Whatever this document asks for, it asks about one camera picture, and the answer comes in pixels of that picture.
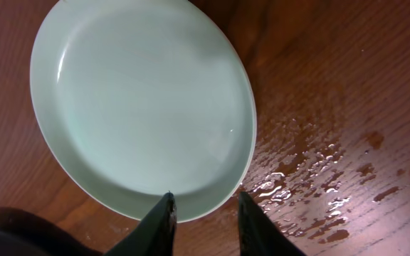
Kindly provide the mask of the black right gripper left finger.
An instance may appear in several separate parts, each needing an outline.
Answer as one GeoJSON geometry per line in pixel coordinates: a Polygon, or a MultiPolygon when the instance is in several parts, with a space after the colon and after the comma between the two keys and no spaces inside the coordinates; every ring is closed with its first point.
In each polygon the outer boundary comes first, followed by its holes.
{"type": "Polygon", "coordinates": [[[177,228],[174,194],[168,192],[138,226],[104,256],[172,256],[177,228]]]}

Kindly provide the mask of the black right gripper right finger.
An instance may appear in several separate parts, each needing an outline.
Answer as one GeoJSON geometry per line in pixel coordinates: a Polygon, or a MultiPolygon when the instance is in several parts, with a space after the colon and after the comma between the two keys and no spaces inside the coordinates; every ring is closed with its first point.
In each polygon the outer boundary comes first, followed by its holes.
{"type": "Polygon", "coordinates": [[[238,196],[238,232],[241,256],[305,256],[244,191],[238,196]]]}

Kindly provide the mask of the green plate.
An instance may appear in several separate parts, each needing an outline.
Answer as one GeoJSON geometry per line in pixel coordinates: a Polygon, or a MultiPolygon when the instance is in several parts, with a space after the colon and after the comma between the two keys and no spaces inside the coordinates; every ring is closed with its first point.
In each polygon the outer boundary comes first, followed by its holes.
{"type": "Polygon", "coordinates": [[[208,215],[250,166],[250,81],[224,33],[189,1],[57,2],[33,44],[30,89],[63,170],[129,218],[168,192],[180,223],[208,215]]]}

